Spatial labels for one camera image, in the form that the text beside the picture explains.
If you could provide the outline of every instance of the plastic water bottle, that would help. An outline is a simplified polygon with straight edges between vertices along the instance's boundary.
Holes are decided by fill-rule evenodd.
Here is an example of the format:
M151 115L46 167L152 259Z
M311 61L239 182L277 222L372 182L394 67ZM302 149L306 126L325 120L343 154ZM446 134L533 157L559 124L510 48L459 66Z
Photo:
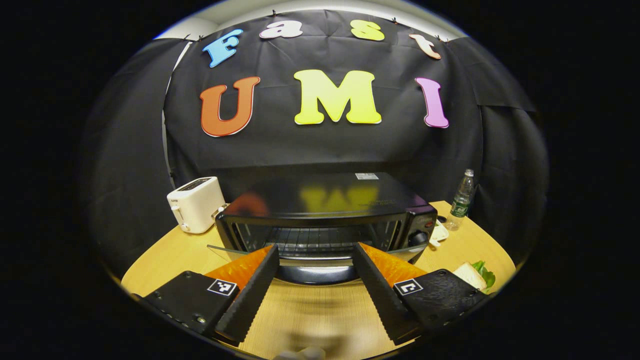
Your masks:
M444 223L444 227L448 230L458 230L462 220L465 219L469 211L469 204L474 193L474 171L470 168L466 169L465 177L460 182L458 192L453 197L453 204L451 204L451 212L447 217L447 222Z

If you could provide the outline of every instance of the white toaster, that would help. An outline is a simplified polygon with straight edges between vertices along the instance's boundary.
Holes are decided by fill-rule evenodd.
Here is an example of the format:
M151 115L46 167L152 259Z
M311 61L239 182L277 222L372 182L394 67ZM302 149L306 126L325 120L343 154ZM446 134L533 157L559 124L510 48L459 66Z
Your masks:
M166 196L175 219L185 233L202 234L215 222L225 204L217 177L201 177Z

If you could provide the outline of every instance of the oven top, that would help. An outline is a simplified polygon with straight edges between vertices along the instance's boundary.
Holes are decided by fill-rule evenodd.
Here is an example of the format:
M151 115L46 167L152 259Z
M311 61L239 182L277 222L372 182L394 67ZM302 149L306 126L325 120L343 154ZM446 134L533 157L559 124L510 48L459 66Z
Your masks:
M403 213L428 203L384 172L280 177L254 185L226 215L317 217Z

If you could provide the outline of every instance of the yellow letter m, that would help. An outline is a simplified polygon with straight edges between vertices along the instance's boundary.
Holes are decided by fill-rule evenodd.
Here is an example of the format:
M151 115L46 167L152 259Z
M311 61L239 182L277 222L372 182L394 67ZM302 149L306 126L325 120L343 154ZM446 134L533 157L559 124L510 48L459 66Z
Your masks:
M324 115L318 111L318 100L334 122L340 120L349 101L351 109L346 115L349 122L378 124L382 121L373 103L371 82L374 76L370 72L349 71L340 87L336 87L322 70L298 71L293 77L300 80L302 87L302 105L295 118L296 124L320 124L324 120Z

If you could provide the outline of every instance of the white wall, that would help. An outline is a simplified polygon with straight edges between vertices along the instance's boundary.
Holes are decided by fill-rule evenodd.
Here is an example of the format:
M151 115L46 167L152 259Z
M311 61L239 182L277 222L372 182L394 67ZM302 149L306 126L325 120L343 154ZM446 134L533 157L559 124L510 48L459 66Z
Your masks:
M205 37L215 32L217 28L218 24L213 21L192 16L178 22L156 38L184 38L190 34L187 37L188 40L198 40L198 35Z
M158 38L184 38L191 33L188 39L198 40L198 35L208 35L240 22L271 15L272 9L276 12L318 9L359 12L389 20L395 17L400 24L434 37L440 36L443 40L467 36L462 30L434 13L404 0L226 0L194 14Z

